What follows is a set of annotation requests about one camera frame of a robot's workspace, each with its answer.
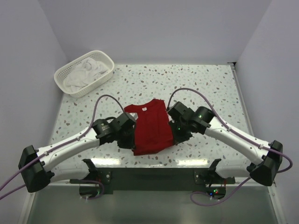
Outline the red t shirt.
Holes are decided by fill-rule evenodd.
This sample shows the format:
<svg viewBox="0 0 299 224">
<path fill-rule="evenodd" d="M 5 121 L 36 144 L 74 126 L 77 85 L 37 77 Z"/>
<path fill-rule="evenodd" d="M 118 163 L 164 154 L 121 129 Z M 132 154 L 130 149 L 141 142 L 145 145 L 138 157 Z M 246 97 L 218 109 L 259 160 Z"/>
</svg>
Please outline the red t shirt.
<svg viewBox="0 0 299 224">
<path fill-rule="evenodd" d="M 173 146 L 173 134 L 163 100 L 153 99 L 143 105 L 128 105 L 124 111 L 137 114 L 135 156 L 156 154 Z"/>
</svg>

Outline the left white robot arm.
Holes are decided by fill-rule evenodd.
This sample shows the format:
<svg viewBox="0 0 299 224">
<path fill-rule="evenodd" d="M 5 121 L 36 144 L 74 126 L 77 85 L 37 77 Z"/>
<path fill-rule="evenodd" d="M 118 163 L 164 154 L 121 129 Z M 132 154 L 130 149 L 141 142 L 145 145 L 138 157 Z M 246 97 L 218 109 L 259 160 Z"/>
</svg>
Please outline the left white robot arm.
<svg viewBox="0 0 299 224">
<path fill-rule="evenodd" d="M 26 147 L 18 164 L 29 193 L 37 192 L 51 182 L 67 179 L 84 179 L 90 172 L 88 166 L 76 168 L 55 167 L 63 161 L 91 148 L 106 143 L 130 144 L 134 136 L 136 119 L 128 112 L 117 118 L 97 119 L 79 133 L 53 145 L 34 149 Z"/>
</svg>

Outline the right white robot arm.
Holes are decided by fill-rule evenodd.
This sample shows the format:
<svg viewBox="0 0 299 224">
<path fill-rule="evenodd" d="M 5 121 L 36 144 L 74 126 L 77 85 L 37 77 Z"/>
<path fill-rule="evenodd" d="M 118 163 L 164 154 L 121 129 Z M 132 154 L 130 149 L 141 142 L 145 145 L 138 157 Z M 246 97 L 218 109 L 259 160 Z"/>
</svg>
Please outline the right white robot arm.
<svg viewBox="0 0 299 224">
<path fill-rule="evenodd" d="M 216 114 L 200 106 L 196 111 L 181 102 L 167 107 L 171 120 L 174 143 L 188 141 L 194 133 L 214 138 L 233 148 L 248 161 L 224 161 L 215 159 L 207 169 L 209 179 L 227 179 L 233 177 L 250 177 L 264 186 L 271 186 L 282 163 L 283 145 L 274 140 L 268 143 L 255 138 L 229 123 L 221 121 Z"/>
</svg>

